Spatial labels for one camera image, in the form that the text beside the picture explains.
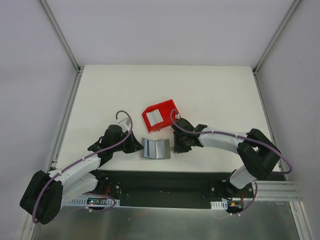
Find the white credit card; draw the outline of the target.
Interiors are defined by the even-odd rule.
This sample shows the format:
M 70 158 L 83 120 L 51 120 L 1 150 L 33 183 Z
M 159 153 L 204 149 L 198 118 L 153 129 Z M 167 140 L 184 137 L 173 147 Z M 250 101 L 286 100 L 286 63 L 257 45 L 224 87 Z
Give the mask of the white credit card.
M 156 158 L 156 144 L 153 140 L 149 140 L 149 139 L 144 140 L 143 156 L 149 159 Z

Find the grey leather card holder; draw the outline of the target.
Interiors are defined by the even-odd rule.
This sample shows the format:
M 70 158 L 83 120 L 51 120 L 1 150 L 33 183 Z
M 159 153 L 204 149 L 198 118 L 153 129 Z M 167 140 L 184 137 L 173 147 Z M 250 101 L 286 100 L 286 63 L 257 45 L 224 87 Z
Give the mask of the grey leather card holder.
M 140 157 L 142 159 L 148 159 L 148 160 L 168 160 L 171 158 L 171 146 L 170 146 L 170 140 L 169 139 L 159 139 L 159 140 L 152 140 L 155 142 L 155 152 L 156 157 L 155 158 L 145 158 L 144 157 L 144 140 L 147 138 L 142 138 L 141 143 L 143 145 L 143 149 L 140 152 Z

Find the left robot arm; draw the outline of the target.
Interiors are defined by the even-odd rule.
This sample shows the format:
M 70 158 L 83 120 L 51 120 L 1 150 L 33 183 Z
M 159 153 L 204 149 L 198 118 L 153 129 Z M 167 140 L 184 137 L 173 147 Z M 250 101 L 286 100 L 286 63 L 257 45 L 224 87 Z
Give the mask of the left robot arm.
M 143 148 L 131 128 L 112 124 L 80 159 L 49 172 L 37 171 L 19 205 L 31 215 L 33 223 L 48 224 L 73 198 L 89 192 L 96 195 L 107 192 L 106 178 L 99 168 L 110 161 L 114 153 L 131 154 Z

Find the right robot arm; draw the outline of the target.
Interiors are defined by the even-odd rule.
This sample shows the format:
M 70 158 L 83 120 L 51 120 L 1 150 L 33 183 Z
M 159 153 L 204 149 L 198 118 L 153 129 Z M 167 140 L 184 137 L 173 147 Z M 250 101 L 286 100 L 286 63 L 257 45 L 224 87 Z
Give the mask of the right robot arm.
M 205 124 L 193 126 L 184 118 L 177 119 L 171 126 L 174 136 L 174 153 L 187 153 L 193 147 L 216 148 L 237 154 L 242 166 L 235 169 L 216 194 L 231 200 L 242 193 L 246 185 L 265 181 L 272 175 L 280 160 L 280 151 L 258 129 L 236 133 L 214 129 Z

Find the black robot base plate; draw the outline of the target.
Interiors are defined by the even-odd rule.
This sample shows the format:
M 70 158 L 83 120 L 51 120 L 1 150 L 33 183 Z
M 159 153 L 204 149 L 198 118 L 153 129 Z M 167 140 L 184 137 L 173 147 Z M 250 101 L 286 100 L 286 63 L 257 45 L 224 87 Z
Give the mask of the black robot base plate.
M 239 213 L 246 199 L 254 199 L 255 183 L 237 189 L 229 183 L 230 173 L 223 172 L 158 172 L 94 170 L 97 185 L 87 193 L 117 200 L 121 207 L 222 209 Z

